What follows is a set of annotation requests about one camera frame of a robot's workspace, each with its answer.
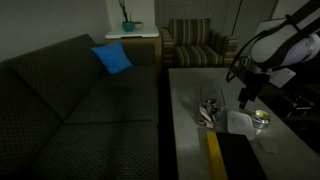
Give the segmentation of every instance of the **sofa cushion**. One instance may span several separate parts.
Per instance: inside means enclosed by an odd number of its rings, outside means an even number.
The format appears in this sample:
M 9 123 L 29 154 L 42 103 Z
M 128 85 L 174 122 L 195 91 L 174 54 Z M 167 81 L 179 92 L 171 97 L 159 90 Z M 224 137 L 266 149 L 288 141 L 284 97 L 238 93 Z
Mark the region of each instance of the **sofa cushion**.
M 175 67 L 217 67 L 221 65 L 222 57 L 207 45 L 175 47 Z
M 12 66 L 64 119 L 105 71 L 93 46 L 91 37 L 82 35 L 19 57 Z
M 28 169 L 29 178 L 158 179 L 155 132 L 153 121 L 62 125 Z
M 0 69 L 0 179 L 25 168 L 61 123 L 10 69 Z
M 204 45 L 208 43 L 210 18 L 170 19 L 169 32 L 175 45 Z
M 123 69 L 132 66 L 123 51 L 120 41 L 100 47 L 93 47 L 91 50 L 98 56 L 101 63 L 111 74 L 120 72 Z
M 133 66 L 101 76 L 64 123 L 157 121 L 157 99 L 154 68 Z

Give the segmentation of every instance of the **armchair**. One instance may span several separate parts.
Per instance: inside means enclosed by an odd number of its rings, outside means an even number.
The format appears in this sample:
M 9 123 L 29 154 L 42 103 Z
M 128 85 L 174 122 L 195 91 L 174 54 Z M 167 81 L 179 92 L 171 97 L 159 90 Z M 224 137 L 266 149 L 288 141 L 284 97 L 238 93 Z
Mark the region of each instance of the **armchair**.
M 238 39 L 210 29 L 209 18 L 170 19 L 160 29 L 164 70 L 170 67 L 228 67 Z

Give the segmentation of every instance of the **wall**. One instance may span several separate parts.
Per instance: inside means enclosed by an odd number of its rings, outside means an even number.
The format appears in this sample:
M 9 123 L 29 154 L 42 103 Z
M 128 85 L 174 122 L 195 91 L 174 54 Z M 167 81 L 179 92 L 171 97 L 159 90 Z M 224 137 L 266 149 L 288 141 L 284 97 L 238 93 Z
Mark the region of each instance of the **wall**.
M 121 27 L 124 17 L 118 0 L 106 0 L 106 3 L 111 29 Z M 125 5 L 128 18 L 131 14 L 132 21 L 141 21 L 144 27 L 155 25 L 154 0 L 125 0 Z
M 234 29 L 234 36 L 239 38 L 237 52 L 256 34 L 257 27 L 265 20 L 271 19 L 277 0 L 242 0 Z M 242 52 L 249 54 L 250 45 Z
M 309 0 L 279 0 L 272 18 L 284 18 L 286 14 L 292 15 L 308 1 Z
M 97 42 L 110 30 L 105 0 L 3 0 L 0 61 L 88 33 Z

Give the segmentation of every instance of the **dark gray sofa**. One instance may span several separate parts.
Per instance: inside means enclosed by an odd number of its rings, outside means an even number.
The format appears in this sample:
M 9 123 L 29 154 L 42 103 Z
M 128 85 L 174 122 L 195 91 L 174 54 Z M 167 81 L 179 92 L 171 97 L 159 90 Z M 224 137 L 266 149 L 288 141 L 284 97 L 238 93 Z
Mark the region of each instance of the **dark gray sofa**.
M 109 74 L 87 35 L 0 64 L 0 179 L 158 179 L 152 44 Z

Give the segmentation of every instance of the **white table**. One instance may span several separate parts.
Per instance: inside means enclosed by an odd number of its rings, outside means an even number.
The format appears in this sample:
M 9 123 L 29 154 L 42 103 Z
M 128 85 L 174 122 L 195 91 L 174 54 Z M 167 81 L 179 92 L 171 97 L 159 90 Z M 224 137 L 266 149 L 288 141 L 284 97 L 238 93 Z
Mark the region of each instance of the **white table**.
M 320 179 L 320 158 L 291 131 L 259 98 L 249 101 L 245 110 L 239 107 L 238 95 L 244 84 L 237 78 L 225 80 L 227 68 L 169 69 L 171 103 L 176 143 L 179 179 L 211 179 L 205 144 L 205 132 L 199 127 L 199 88 L 203 83 L 214 83 L 222 88 L 225 111 L 243 113 L 261 109 L 269 112 L 271 122 L 265 129 L 255 128 L 255 139 L 250 141 L 268 179 Z M 217 132 L 226 132 L 226 115 L 222 116 Z M 271 154 L 260 146 L 261 139 L 275 142 L 279 152 Z
M 159 30 L 157 26 L 142 27 L 139 30 L 133 30 L 131 32 L 125 32 L 122 27 L 118 27 L 105 35 L 106 39 L 118 39 L 128 37 L 143 37 L 152 38 L 159 37 Z

